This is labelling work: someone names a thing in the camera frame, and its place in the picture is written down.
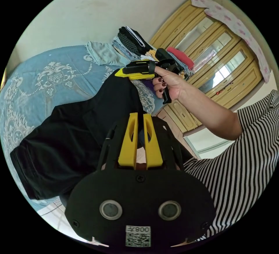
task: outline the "striped shirt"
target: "striped shirt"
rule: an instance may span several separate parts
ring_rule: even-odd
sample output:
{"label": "striped shirt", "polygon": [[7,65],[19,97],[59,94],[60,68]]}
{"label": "striped shirt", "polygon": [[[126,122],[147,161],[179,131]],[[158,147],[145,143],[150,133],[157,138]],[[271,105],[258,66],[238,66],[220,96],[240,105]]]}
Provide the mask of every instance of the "striped shirt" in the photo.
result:
{"label": "striped shirt", "polygon": [[191,158],[185,172],[209,190],[216,217],[207,233],[213,236],[236,223],[266,188],[279,160],[279,91],[237,111],[242,134],[213,159]]}

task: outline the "person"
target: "person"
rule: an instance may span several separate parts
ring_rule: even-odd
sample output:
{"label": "person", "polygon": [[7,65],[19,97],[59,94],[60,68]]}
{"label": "person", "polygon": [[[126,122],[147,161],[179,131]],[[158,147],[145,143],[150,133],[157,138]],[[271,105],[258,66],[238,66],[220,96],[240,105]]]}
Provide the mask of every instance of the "person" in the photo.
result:
{"label": "person", "polygon": [[171,99],[178,100],[214,135],[235,141],[215,158],[193,157],[184,163],[185,172],[207,187],[216,208],[213,224],[197,240],[201,241],[240,220],[270,181],[279,160],[279,92],[273,90],[255,104],[232,112],[180,76],[160,67],[155,73],[160,76],[153,79],[159,98],[168,88]]}

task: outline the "wardrobe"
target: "wardrobe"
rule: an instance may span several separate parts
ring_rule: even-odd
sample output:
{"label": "wardrobe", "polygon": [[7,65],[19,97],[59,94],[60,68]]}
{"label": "wardrobe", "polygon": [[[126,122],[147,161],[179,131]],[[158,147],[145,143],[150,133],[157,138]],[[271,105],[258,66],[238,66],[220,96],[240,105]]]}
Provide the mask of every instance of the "wardrobe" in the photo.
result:
{"label": "wardrobe", "polygon": [[[203,11],[187,0],[149,43],[155,48],[175,47],[183,51],[194,62],[194,75],[188,83],[220,105],[231,108],[261,81],[258,60],[239,36]],[[163,111],[182,133],[201,125],[178,101],[166,105]]]}

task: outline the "yellow plastic mount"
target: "yellow plastic mount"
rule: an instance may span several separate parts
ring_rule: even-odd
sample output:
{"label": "yellow plastic mount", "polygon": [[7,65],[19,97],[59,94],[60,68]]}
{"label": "yellow plastic mount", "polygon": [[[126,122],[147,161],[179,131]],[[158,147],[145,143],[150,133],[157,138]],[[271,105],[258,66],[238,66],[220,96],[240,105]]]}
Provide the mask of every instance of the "yellow plastic mount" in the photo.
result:
{"label": "yellow plastic mount", "polygon": [[[155,134],[155,129],[150,114],[143,115],[144,122],[144,142],[146,169],[160,167],[163,164],[161,151]],[[123,139],[118,164],[123,167],[136,169],[137,161],[137,135],[138,135],[138,113],[131,113],[127,124],[127,129]]]}
{"label": "yellow plastic mount", "polygon": [[153,79],[155,74],[141,74],[141,73],[134,73],[134,74],[124,74],[123,68],[121,68],[118,72],[115,73],[116,77],[129,77],[130,80],[137,80],[137,79]]}
{"label": "yellow plastic mount", "polygon": [[143,115],[143,125],[146,169],[151,167],[160,167],[163,165],[163,159],[159,148],[151,114],[147,113]]}
{"label": "yellow plastic mount", "polygon": [[137,133],[138,114],[130,113],[126,133],[123,139],[118,164],[123,167],[133,167],[136,169],[137,161]]}

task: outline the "black strap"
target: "black strap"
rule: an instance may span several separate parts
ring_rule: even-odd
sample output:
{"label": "black strap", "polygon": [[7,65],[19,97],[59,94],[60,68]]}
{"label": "black strap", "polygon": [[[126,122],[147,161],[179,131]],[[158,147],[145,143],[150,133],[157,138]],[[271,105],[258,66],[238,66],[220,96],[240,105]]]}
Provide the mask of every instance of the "black strap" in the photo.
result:
{"label": "black strap", "polygon": [[155,73],[155,67],[156,67],[155,62],[154,61],[149,61],[149,68],[148,68],[149,74],[154,74]]}

